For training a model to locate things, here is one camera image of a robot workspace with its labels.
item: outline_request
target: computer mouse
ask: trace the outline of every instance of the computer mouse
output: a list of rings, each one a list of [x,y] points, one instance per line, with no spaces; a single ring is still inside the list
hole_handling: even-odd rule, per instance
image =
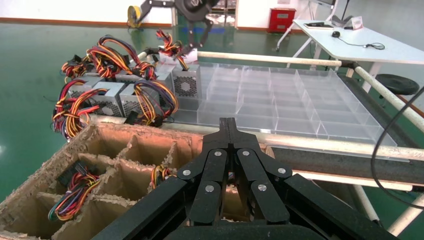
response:
[[[338,38],[338,37],[340,37],[340,32],[339,31],[333,31],[332,34],[331,34],[331,36],[333,38]]]

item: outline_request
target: cardboard box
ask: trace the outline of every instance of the cardboard box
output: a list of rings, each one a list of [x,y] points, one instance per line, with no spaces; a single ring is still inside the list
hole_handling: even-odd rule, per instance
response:
[[[148,194],[156,165],[165,161],[176,171],[200,154],[202,139],[146,126],[90,125],[0,203],[0,240],[89,240]],[[49,221],[49,210],[66,192],[56,179],[77,160],[103,173],[100,184],[73,220]],[[237,189],[226,192],[224,217],[247,221]]]

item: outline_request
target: red cabinet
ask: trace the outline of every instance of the red cabinet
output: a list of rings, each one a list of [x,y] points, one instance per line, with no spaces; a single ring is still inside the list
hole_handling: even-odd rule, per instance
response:
[[[295,18],[296,9],[271,8],[268,33],[283,33],[290,27]]]

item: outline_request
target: yellow cable reel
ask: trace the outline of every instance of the yellow cable reel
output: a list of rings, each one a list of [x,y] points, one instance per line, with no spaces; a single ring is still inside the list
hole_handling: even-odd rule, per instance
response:
[[[142,15],[142,10],[139,6],[128,7],[128,26],[130,28],[140,28],[142,23],[137,23],[137,19]]]

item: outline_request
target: wall baseboard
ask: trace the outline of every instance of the wall baseboard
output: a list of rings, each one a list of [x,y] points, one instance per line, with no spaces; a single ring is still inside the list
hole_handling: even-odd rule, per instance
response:
[[[268,31],[267,27],[248,27],[248,26],[239,26],[237,27],[238,30],[243,30],[243,31],[257,31],[257,32],[266,32]],[[304,34],[304,31],[302,31],[301,29],[292,29],[290,31],[291,34]]]
[[[0,23],[12,24],[36,24],[36,25],[66,25],[66,26],[85,26],[85,27],[108,27],[108,28],[127,28],[126,22],[108,22],[108,21],[75,21],[75,20],[53,20],[53,19],[35,19],[35,18],[13,18],[0,17]],[[170,28],[172,24],[168,23],[143,23],[142,27]]]

